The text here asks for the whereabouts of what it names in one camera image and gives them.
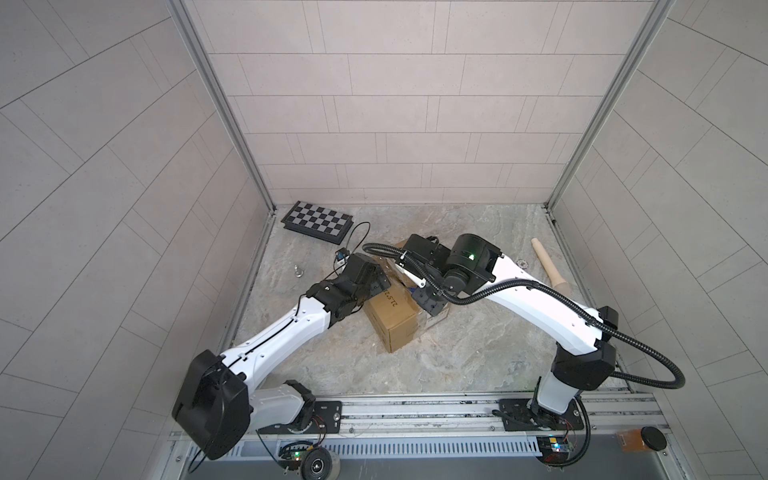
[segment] white wall tile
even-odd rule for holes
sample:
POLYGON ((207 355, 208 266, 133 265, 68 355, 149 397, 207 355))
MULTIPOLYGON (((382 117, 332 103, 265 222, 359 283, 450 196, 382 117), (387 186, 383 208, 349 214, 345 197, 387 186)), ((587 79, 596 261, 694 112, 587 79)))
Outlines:
MULTIPOLYGON (((641 342, 652 345, 672 360, 686 377, 685 387, 676 390, 664 390, 680 424, 688 434, 696 453, 722 452, 723 450, 741 450, 742 445, 728 425, 707 387, 701 381, 695 368, 690 364, 686 352, 675 339, 675 333, 667 322, 661 321, 636 335, 641 342)), ((656 360, 648 358, 656 376, 662 380, 671 380, 672 375, 656 360)))
POLYGON ((573 2, 558 2, 558 7, 554 11, 552 22, 549 25, 547 32, 547 39, 544 42, 544 47, 541 49, 541 53, 554 53, 555 49, 560 43, 560 36, 563 34, 563 27, 568 20, 568 15, 571 13, 571 7, 573 2))
POLYGON ((768 5, 760 0, 712 0, 692 24, 708 37, 768 62, 765 23, 768 5))
POLYGON ((661 315, 661 311, 659 310, 659 307, 654 305, 650 309, 641 313, 638 318, 631 320, 630 326, 632 328, 632 331, 635 332, 635 334, 637 334, 642 332, 649 326, 656 325, 663 319, 664 317, 661 315))
POLYGON ((710 127, 709 122, 640 72, 633 75, 615 109, 672 166, 710 127))
POLYGON ((705 291, 710 292, 735 276, 746 272, 749 268, 762 262, 749 245, 713 266, 705 274, 699 276, 699 284, 705 291))
POLYGON ((165 5, 151 0, 61 0, 51 5, 90 56, 169 16, 165 5))
POLYGON ((624 255, 626 255, 629 260, 632 260, 659 235, 661 235, 661 233, 656 226, 653 224, 649 225, 648 228, 643 230, 643 233, 641 233, 639 237, 629 244, 629 247, 624 249, 624 255))
POLYGON ((157 435, 121 430, 101 467, 97 480, 140 478, 156 441, 157 435))
POLYGON ((462 95, 556 95, 572 59, 570 55, 467 55, 462 95))
POLYGON ((214 308, 192 287, 168 333, 163 348, 136 398, 134 408, 166 415, 174 405, 189 362, 197 354, 197 343, 214 308))
POLYGON ((0 408, 0 445, 3 472, 27 478, 56 432, 61 419, 50 415, 0 408))
POLYGON ((79 391, 159 259, 118 225, 5 371, 79 391))
POLYGON ((768 328, 761 320, 766 285, 768 266, 758 263, 710 292, 710 298, 763 368, 768 366, 768 352, 762 347, 768 328))
POLYGON ((145 187, 205 122, 186 83, 171 88, 109 142, 109 148, 145 187))
POLYGON ((543 164, 556 134, 483 134, 475 161, 479 164, 543 164))
POLYGON ((422 186, 420 164, 347 165, 346 174, 351 188, 415 188, 422 186))
POLYGON ((136 49, 124 41, 25 95, 24 102, 87 159, 160 95, 136 49))
POLYGON ((48 125, 43 123, 23 101, 17 100, 6 105, 0 109, 0 114, 3 114, 19 130, 24 132, 24 135, 29 137, 35 145, 40 147, 68 173, 73 174, 83 164, 83 160, 61 138, 57 137, 48 128, 48 125))
POLYGON ((88 54, 85 53, 85 50, 69 31, 61 17, 58 16, 58 13, 51 7, 48 0, 24 0, 24 3, 35 13, 35 17, 45 26, 45 29, 64 50, 73 64, 77 65, 88 60, 88 54))
POLYGON ((694 276, 745 243, 664 159, 657 159, 632 194, 694 276))
POLYGON ((654 305, 654 299, 637 276, 607 225, 587 240, 587 246, 600 267, 626 320, 634 319, 654 305))
POLYGON ((302 2, 195 0, 214 53, 312 53, 302 2))
POLYGON ((519 188, 516 204, 543 204, 552 194, 551 188, 519 188))
POLYGON ((23 0, 3 2, 0 18, 0 105, 74 65, 23 0))
POLYGON ((514 132, 523 97, 440 97, 437 131, 514 132))
POLYGON ((760 445, 760 433, 768 427, 768 419, 764 415, 750 415, 750 411, 759 408, 765 395, 768 395, 766 373, 754 373, 721 383, 710 387, 710 391, 736 430, 760 474, 768 474, 768 461, 763 456, 765 448, 760 445))
POLYGON ((197 217, 188 215, 147 280, 132 310, 170 331, 213 242, 213 236, 197 217))
POLYGON ((107 148, 69 177, 0 242, 0 318, 37 327, 143 191, 107 148))
POLYGON ((299 134, 308 164, 374 164, 376 134, 299 134))
POLYGON ((303 188, 289 192, 292 198, 312 204, 362 205, 366 202, 362 188, 303 188))
POLYGON ((623 55, 574 55, 559 95, 603 95, 623 55))
POLYGON ((342 132, 424 131, 427 97, 336 97, 336 113, 342 132))
POLYGON ((233 149, 197 199, 217 226, 221 227, 247 178, 245 165, 233 149))
POLYGON ((221 165, 224 158, 232 151, 233 145, 230 135, 224 127, 219 114, 211 115, 198 131, 206 148, 214 158, 214 170, 221 165))
POLYGON ((7 118, 0 115, 0 237, 69 176, 7 118))
POLYGON ((600 167, 586 191, 622 249, 650 225, 648 215, 607 164, 600 167))
POLYGON ((580 232, 585 232, 590 223, 598 216, 598 209, 592 204, 587 192, 576 180, 568 183, 563 191, 563 201, 580 232))
POLYGON ((432 27, 432 53, 445 53, 448 37, 448 15, 450 2, 435 2, 435 23, 432 27))
POLYGON ((731 65, 741 56, 736 50, 730 47, 726 47, 725 51, 720 54, 714 65, 707 71, 704 78, 701 79, 696 88, 688 95, 685 100, 685 104, 694 110, 699 108, 704 98, 710 94, 718 81, 725 75, 731 65))
POLYGON ((167 242, 170 242, 213 172, 192 142, 187 142, 134 205, 167 242))
POLYGON ((29 330, 0 320, 0 369, 5 369, 31 334, 29 330))
POLYGON ((711 475, 759 475, 745 450, 703 453, 699 458, 711 475))
POLYGON ((453 2, 445 53, 540 53, 554 2, 453 2))
POLYGON ((328 131, 321 97, 236 97, 236 99, 245 120, 247 133, 328 131))
POLYGON ((168 335, 168 332, 133 310, 128 312, 125 316, 125 320, 123 320, 123 323, 121 323, 120 326, 156 346, 163 346, 165 337, 168 335))
POLYGON ((152 54, 152 50, 149 49, 149 45, 147 45, 147 41, 144 40, 144 37, 141 36, 141 34, 138 34, 129 38, 128 41, 134 48, 136 48, 136 52, 138 52, 144 65, 147 66, 147 70, 152 74, 152 78, 154 78, 157 86, 160 87, 164 93, 169 91, 173 85, 170 84, 168 77, 163 73, 163 69, 152 54))
POLYGON ((210 63, 214 66, 214 72, 227 95, 252 95, 245 77, 240 56, 234 53, 210 54, 210 63))
POLYGON ((366 204, 440 204, 442 188, 366 188, 366 204))
POLYGON ((328 53, 431 53, 434 2, 317 2, 328 53))
POLYGON ((391 164, 461 164, 467 155, 469 134, 387 134, 387 161, 391 164))
POLYGON ((725 45, 667 20, 643 57, 640 70, 684 101, 723 50, 725 45))
POLYGON ((339 178, 333 165, 266 165, 275 188, 337 188, 339 178))
POLYGON ((622 181, 650 147, 616 111, 608 116, 592 146, 622 181))
POLYGON ((243 239, 246 227, 247 224, 243 218, 234 208, 231 209, 216 240, 214 240, 214 244, 211 245, 210 251, 205 257, 203 266, 200 268, 200 275, 216 290, 221 291, 224 286, 224 280, 227 279, 227 272, 235 257, 237 247, 243 239))
POLYGON ((339 115, 336 113, 336 99, 334 97, 324 96, 323 108, 326 111, 328 132, 339 133, 339 115))
POLYGON ((78 394, 10 375, 0 375, 0 406, 63 417, 78 394))
POLYGON ((239 55, 254 95, 349 95, 346 55, 239 55))
POLYGON ((554 206, 554 218, 558 221, 560 231, 568 242, 568 248, 576 261, 576 267, 579 270, 583 269, 587 263, 593 261, 592 254, 589 252, 587 243, 584 242, 584 238, 576 227, 571 212, 568 211, 564 201, 560 201, 554 206))
POLYGON ((160 64, 171 85, 175 85, 195 69, 192 57, 170 18, 141 32, 152 55, 160 64))
POLYGON ((580 134, 589 124, 600 99, 539 97, 526 131, 580 134))
POLYGON ((697 111, 747 150, 768 161, 768 65, 741 55, 697 111))
POLYGON ((293 153, 286 134, 245 134, 253 159, 259 165, 292 164, 293 153))
POLYGON ((739 336, 663 237, 656 237, 636 255, 632 265, 694 366, 745 350, 739 336))
POLYGON ((558 182, 562 171, 562 165, 514 164, 506 186, 551 188, 558 182))
POLYGON ((517 188, 450 187, 445 189, 444 204, 513 204, 517 188))
POLYGON ((719 360, 698 369, 704 385, 712 386, 741 376, 762 371, 760 364, 749 352, 737 353, 734 356, 719 360))
POLYGON ((30 478, 95 478, 158 350, 119 329, 30 478))
POLYGON ((623 54, 650 2, 574 2, 557 53, 623 54))
POLYGON ((316 0, 304 0, 304 16, 306 29, 310 34, 312 53, 326 53, 326 40, 323 37, 323 24, 320 21, 320 11, 316 0))
POLYGON ((355 95, 458 95, 463 68, 462 55, 349 56, 355 95))

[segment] cardboard box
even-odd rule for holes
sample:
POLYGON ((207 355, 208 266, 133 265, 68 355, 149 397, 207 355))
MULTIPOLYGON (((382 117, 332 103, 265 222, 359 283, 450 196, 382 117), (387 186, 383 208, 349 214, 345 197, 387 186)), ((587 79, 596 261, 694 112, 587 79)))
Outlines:
POLYGON ((419 326, 417 317, 423 312, 411 298, 411 293, 397 282, 366 301, 362 310, 390 353, 413 339, 419 326))

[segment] black cable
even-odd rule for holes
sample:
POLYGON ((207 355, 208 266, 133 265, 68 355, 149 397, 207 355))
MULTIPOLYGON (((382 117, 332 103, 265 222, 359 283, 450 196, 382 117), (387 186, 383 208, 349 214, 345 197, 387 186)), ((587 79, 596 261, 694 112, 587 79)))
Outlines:
POLYGON ((589 415, 587 414, 587 409, 584 408, 584 403, 581 402, 581 395, 576 395, 574 398, 576 398, 578 408, 581 409, 581 417, 584 419, 584 443, 581 445, 581 449, 578 451, 578 453, 568 460, 561 463, 545 463, 545 465, 549 465, 551 467, 568 467, 581 460, 584 454, 587 453, 589 442, 592 440, 592 427, 589 425, 589 415))
POLYGON ((582 309, 576 302, 569 299, 568 297, 558 292, 557 290, 554 290, 549 286, 544 285, 541 282, 538 282, 536 280, 526 280, 526 279, 505 280, 503 282, 496 283, 495 285, 491 285, 489 288, 485 290, 482 290, 477 293, 473 293, 470 296, 467 296, 464 298, 458 298, 457 296, 453 296, 451 293, 443 289, 443 287, 426 270, 426 268, 418 260, 411 257, 411 253, 408 250, 403 250, 397 247, 393 247, 391 245, 386 245, 384 243, 366 243, 365 245, 362 246, 362 251, 369 253, 371 255, 378 255, 380 257, 402 259, 402 262, 407 263, 410 267, 412 267, 424 280, 426 280, 426 282, 433 289, 435 289, 437 294, 439 294, 440 296, 448 300, 450 303, 454 303, 456 305, 469 305, 470 303, 477 302, 478 300, 484 299, 487 296, 491 296, 494 293, 498 293, 498 292, 501 292, 502 290, 506 290, 507 288, 513 288, 516 286, 524 286, 530 290, 539 290, 555 298, 557 301, 559 301, 560 303, 568 307, 570 310, 572 310, 574 313, 579 315, 587 323, 587 325, 593 326, 603 332, 606 332, 607 334, 616 337, 621 342, 624 342, 630 346, 633 346, 634 348, 640 350, 641 352, 648 354, 651 358, 656 359, 659 363, 664 365, 664 367, 666 367, 672 373, 672 375, 674 375, 674 380, 663 381, 663 380, 656 380, 656 379, 647 379, 644 377, 635 376, 635 375, 631 375, 624 372, 613 372, 611 373, 611 376, 618 379, 624 379, 629 382, 635 382, 635 383, 640 383, 642 385, 652 386, 658 389, 679 389, 683 385, 685 385, 685 375, 683 374, 682 371, 680 371, 680 368, 678 368, 677 365, 675 365, 674 362, 672 362, 672 360, 669 360, 666 356, 659 353, 657 350, 649 347, 648 345, 645 345, 639 340, 634 339, 630 336, 624 335, 618 330, 611 328, 602 322, 598 322, 592 315, 585 312, 584 309, 582 309))
POLYGON ((357 227, 359 227, 360 225, 365 225, 366 223, 368 224, 368 230, 366 230, 366 234, 362 236, 362 240, 360 240, 360 242, 355 246, 354 250, 351 250, 349 252, 349 255, 352 255, 353 253, 355 253, 355 250, 357 250, 357 247, 359 247, 362 244, 362 242, 366 241, 366 238, 368 238, 368 234, 371 233, 371 223, 370 222, 358 223, 357 225, 355 225, 355 228, 352 229, 352 232, 346 238, 346 246, 344 248, 349 250, 349 241, 352 239, 352 235, 355 234, 355 230, 357 230, 357 227))

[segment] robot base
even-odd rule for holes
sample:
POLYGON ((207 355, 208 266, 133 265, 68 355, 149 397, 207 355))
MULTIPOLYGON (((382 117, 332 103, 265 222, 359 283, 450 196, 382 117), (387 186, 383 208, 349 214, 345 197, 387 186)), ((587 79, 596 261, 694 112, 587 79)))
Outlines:
MULTIPOLYGON (((534 416, 528 408, 530 401, 530 399, 500 399, 498 401, 498 409, 505 414, 502 416, 502 421, 504 422, 504 430, 506 432, 540 431, 539 427, 532 423, 534 416)), ((584 421, 574 399, 568 403, 568 410, 564 414, 553 414, 553 418, 556 420, 556 423, 552 426, 552 430, 567 430, 566 420, 571 424, 571 430, 584 429, 584 421)))

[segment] black wire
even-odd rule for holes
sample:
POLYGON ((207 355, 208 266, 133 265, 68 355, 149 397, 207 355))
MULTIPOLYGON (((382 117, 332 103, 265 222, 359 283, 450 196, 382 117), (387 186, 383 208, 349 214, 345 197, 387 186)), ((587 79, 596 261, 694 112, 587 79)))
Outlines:
POLYGON ((352 229, 352 232, 346 238, 346 246, 344 248, 349 250, 349 241, 352 239, 352 235, 355 234, 355 230, 357 230, 357 227, 359 227, 360 225, 365 225, 366 223, 368 224, 368 230, 366 230, 366 234, 362 236, 362 240, 360 240, 360 242, 355 246, 354 250, 349 252, 349 255, 352 255, 353 253, 355 253, 355 250, 357 250, 357 247, 359 247, 362 244, 362 242, 366 241, 366 238, 368 238, 368 234, 371 233, 371 223, 370 222, 358 223, 357 225, 355 225, 355 228, 352 229))
POLYGON ((411 253, 408 250, 403 250, 397 247, 393 247, 391 245, 386 245, 384 243, 366 243, 362 246, 362 251, 369 253, 371 255, 378 255, 380 257, 386 257, 386 258, 398 258, 402 259, 402 262, 407 263, 412 267, 421 277, 426 280, 426 282, 443 298, 448 300, 450 303, 454 303, 456 305, 469 305, 470 303, 477 302, 480 299, 484 299, 487 296, 493 295, 494 293, 501 292, 502 290, 506 290, 507 288, 513 288, 516 286, 524 286, 528 289, 535 289, 539 290, 541 292, 546 293, 547 295, 554 297, 556 300, 558 300, 560 303, 568 307, 570 310, 572 310, 574 313, 579 315, 589 326, 593 326, 605 333, 608 333, 609 335, 612 335, 619 339, 621 342, 624 342, 628 345, 633 346, 634 348, 640 350, 643 353, 648 354, 653 359, 656 359, 659 363, 664 365, 670 372, 672 372, 672 375, 674 375, 674 380, 670 381, 662 381, 662 380, 656 380, 656 379, 647 379, 640 376, 631 375, 624 372, 613 372, 611 373, 611 376, 618 378, 618 379, 624 379, 629 382, 635 382, 640 383, 642 385, 652 386, 659 389, 679 389, 682 386, 685 385, 685 375, 680 370, 680 368, 672 362, 672 360, 668 359, 663 354, 659 353, 657 350, 649 347, 648 345, 640 342, 637 339, 634 339, 628 335, 624 335, 622 332, 619 332, 618 330, 609 327, 608 325, 598 322, 592 315, 585 312, 584 309, 582 309, 576 302, 569 299, 562 293, 558 292, 557 290, 554 290, 550 288, 549 286, 544 285, 543 283, 538 282, 537 280, 526 280, 526 279, 512 279, 512 280, 506 280, 504 282, 496 283, 494 285, 491 285, 489 288, 482 290, 477 293, 473 293, 470 296, 464 297, 464 298, 458 298, 457 296, 453 296, 451 293, 447 292, 438 282, 435 280, 435 278, 430 274, 426 268, 416 259, 411 257, 411 253))

